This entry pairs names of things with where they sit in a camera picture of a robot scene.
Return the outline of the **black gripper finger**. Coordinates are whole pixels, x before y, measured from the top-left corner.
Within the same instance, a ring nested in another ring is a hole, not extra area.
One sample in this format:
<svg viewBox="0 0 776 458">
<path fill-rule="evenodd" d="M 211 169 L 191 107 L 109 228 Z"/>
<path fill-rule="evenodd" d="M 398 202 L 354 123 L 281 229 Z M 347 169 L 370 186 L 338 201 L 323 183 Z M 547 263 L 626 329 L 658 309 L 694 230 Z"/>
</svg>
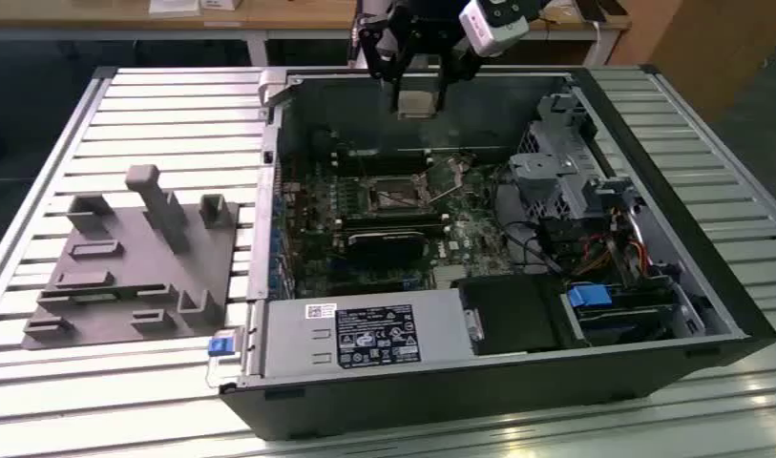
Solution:
<svg viewBox="0 0 776 458">
<path fill-rule="evenodd" d="M 435 97 L 436 112 L 440 112 L 444 108 L 450 86 L 459 81 L 471 80 L 483 62 L 483 58 L 475 54 L 468 42 L 458 42 L 450 50 L 439 54 Z"/>
<path fill-rule="evenodd" d="M 387 31 L 384 23 L 362 24 L 359 28 L 359 46 L 371 77 L 392 85 L 390 112 L 394 113 L 399 106 L 402 76 L 414 57 L 414 37 L 399 40 L 398 51 L 387 60 L 383 60 L 376 50 L 376 43 L 386 36 Z"/>
</svg>

